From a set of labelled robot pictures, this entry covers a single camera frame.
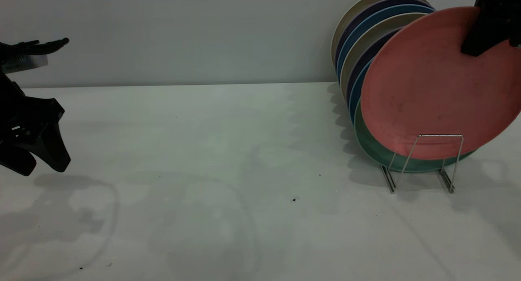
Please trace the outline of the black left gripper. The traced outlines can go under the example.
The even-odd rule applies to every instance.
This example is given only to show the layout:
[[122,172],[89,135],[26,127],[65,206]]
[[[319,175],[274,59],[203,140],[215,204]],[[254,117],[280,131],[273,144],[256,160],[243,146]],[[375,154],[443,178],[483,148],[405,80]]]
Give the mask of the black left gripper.
[[[59,128],[64,113],[57,99],[26,96],[18,84],[2,83],[0,164],[29,176],[37,165],[33,153],[63,173],[71,162]],[[16,144],[31,145],[31,150]]]

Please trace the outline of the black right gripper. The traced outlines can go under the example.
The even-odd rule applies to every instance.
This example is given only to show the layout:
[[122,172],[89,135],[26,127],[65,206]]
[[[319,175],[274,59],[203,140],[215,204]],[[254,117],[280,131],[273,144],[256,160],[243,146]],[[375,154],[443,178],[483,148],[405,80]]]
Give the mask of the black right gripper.
[[503,42],[520,47],[521,0],[476,0],[475,6],[480,11],[463,40],[461,53],[478,57]]

